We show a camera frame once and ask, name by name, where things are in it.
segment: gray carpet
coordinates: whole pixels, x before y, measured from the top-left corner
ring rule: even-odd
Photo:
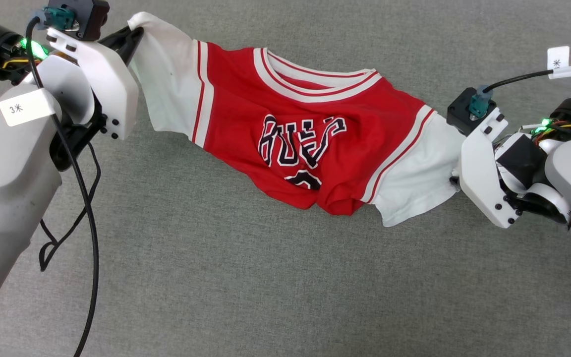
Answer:
[[[0,0],[0,23],[22,31],[30,5],[46,3]],[[112,5],[106,34],[146,10],[225,48],[270,47],[324,70],[374,67],[440,111],[467,86],[544,69],[548,47],[571,45],[571,0]],[[515,131],[566,97],[571,79],[540,78],[495,100]],[[353,217],[297,210],[186,137],[154,132],[142,98],[138,118],[126,142],[94,140],[102,265],[84,355],[571,356],[564,228],[525,215],[498,229],[464,194],[389,229],[372,206]],[[81,162],[91,181],[89,155]],[[68,172],[46,221],[62,235],[81,208]],[[20,257],[0,292],[0,357],[73,354],[91,289],[86,227],[43,274],[43,233]]]

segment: cloth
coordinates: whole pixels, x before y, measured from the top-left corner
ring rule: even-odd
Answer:
[[[378,71],[313,70],[267,48],[228,51],[149,13],[131,63],[154,129],[184,133],[268,196],[393,226],[451,197],[463,136]]]

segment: white plastic bracket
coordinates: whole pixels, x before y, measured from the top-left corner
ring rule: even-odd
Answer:
[[[77,60],[108,117],[109,134],[125,140],[136,124],[139,93],[136,80],[120,56],[100,43],[79,41],[52,28],[48,29],[48,41]]]
[[[571,77],[569,46],[548,48],[548,70],[554,71],[550,79]]]
[[[508,126],[508,121],[499,120],[500,118],[503,116],[499,108],[494,108],[464,140],[460,156],[459,182],[466,196],[490,219],[490,222],[498,227],[508,228],[518,216],[504,201],[506,193],[499,185],[499,173],[492,149],[492,142]]]

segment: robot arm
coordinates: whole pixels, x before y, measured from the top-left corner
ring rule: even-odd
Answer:
[[[530,212],[566,225],[571,237],[571,99],[532,134],[496,141],[508,122],[492,100],[478,118],[469,109],[476,93],[467,88],[447,115],[467,136],[457,178],[462,190],[496,226],[508,228]]]
[[[51,0],[42,11],[52,11],[57,23],[48,29],[48,41],[59,52],[48,55],[40,45],[24,42],[0,26],[0,80],[14,85],[0,103],[38,91],[29,66],[9,65],[13,59],[21,61],[25,47],[32,46],[35,54],[45,55],[36,59],[43,59],[37,70],[45,88],[39,91],[65,129],[73,155],[78,156],[98,132],[125,140],[134,127],[138,102],[138,86],[126,64],[143,31],[126,27],[95,42],[109,11],[105,1]],[[65,30],[64,23],[76,30]],[[4,110],[27,113],[34,105],[19,104],[0,106],[0,287],[61,185],[59,172],[72,164],[50,116],[10,122]]]

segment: jersey neckline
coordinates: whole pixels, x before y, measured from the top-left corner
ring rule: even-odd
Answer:
[[[261,80],[272,90],[300,102],[331,102],[353,97],[370,88],[382,76],[374,69],[356,72],[325,72],[292,63],[267,48],[254,49],[254,67]],[[283,76],[320,84],[324,89],[303,88]]]

